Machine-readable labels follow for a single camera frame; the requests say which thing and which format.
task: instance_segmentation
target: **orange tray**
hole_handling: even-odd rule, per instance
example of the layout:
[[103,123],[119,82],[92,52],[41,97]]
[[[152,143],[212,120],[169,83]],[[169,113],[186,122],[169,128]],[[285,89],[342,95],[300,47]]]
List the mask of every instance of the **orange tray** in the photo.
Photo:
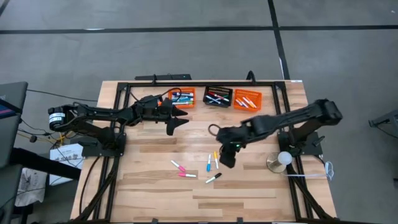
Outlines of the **orange tray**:
[[[247,100],[252,101],[254,105],[256,106],[253,107],[249,103],[247,103],[243,97],[245,97]],[[239,105],[236,100],[239,100],[240,102],[243,102],[247,107]],[[249,90],[240,90],[240,89],[235,89],[235,95],[234,95],[234,108],[238,110],[246,110],[246,111],[251,111],[251,112],[256,112],[261,110],[261,102],[262,102],[262,93],[256,92],[256,91],[249,91]]]
[[[180,90],[172,90],[169,92],[169,99],[172,98],[173,93],[179,93]],[[177,108],[193,108],[196,104],[195,88],[181,88],[182,93],[193,93],[193,103],[191,105],[175,105]]]

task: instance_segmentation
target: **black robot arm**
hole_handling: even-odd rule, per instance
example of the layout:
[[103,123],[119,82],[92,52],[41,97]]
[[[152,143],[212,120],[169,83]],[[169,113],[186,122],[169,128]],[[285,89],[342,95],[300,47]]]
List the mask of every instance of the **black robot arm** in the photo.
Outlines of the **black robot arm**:
[[49,109],[49,123],[52,131],[73,131],[96,138],[107,149],[118,147],[114,130],[110,127],[99,128],[87,121],[115,121],[121,126],[135,126],[141,121],[165,122],[166,132],[173,135],[174,129],[188,122],[176,116],[188,113],[176,108],[171,100],[161,95],[146,96],[132,106],[120,110],[90,107],[80,103],[63,105]]
[[314,103],[277,116],[259,115],[241,122],[240,127],[220,128],[216,140],[222,143],[220,162],[232,168],[235,154],[247,144],[265,139],[277,129],[305,122],[299,128],[289,130],[292,145],[305,141],[307,136],[325,125],[336,125],[342,115],[335,103],[317,100]]

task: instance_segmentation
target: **concrete floor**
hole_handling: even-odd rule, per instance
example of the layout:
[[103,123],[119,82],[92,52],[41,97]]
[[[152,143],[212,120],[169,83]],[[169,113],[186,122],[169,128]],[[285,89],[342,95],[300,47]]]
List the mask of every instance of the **concrete floor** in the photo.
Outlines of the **concrete floor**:
[[[395,0],[278,0],[275,8],[280,26],[398,24]],[[0,17],[0,30],[271,24],[265,0],[11,0]],[[330,186],[338,216],[395,223],[398,140],[369,128],[368,120],[398,108],[398,30],[281,35],[291,79],[303,80],[309,101],[333,100],[344,116],[320,130],[325,159],[335,167]],[[0,35],[1,83],[27,81],[31,89],[80,98],[97,98],[103,80],[154,73],[242,79],[248,70],[257,79],[282,78],[273,31]],[[23,118],[47,128],[47,108],[71,102],[29,93]],[[50,147],[23,138],[16,146],[37,153]],[[49,188],[29,220],[68,220],[76,186]]]

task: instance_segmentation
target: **pink marker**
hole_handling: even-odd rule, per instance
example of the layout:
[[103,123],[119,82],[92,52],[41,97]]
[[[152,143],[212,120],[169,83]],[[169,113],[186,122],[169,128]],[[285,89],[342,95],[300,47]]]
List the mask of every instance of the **pink marker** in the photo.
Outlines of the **pink marker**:
[[178,174],[180,177],[196,177],[195,174],[185,174],[185,173],[179,173]]
[[185,172],[184,167],[180,166],[178,163],[172,161],[172,164],[174,164],[180,171]]

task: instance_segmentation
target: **blue marker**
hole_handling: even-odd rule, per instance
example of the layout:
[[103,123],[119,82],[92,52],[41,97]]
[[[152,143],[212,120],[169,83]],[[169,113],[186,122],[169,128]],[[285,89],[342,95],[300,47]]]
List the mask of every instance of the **blue marker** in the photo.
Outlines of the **blue marker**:
[[209,154],[209,160],[207,161],[207,172],[210,172],[211,169],[211,153]]

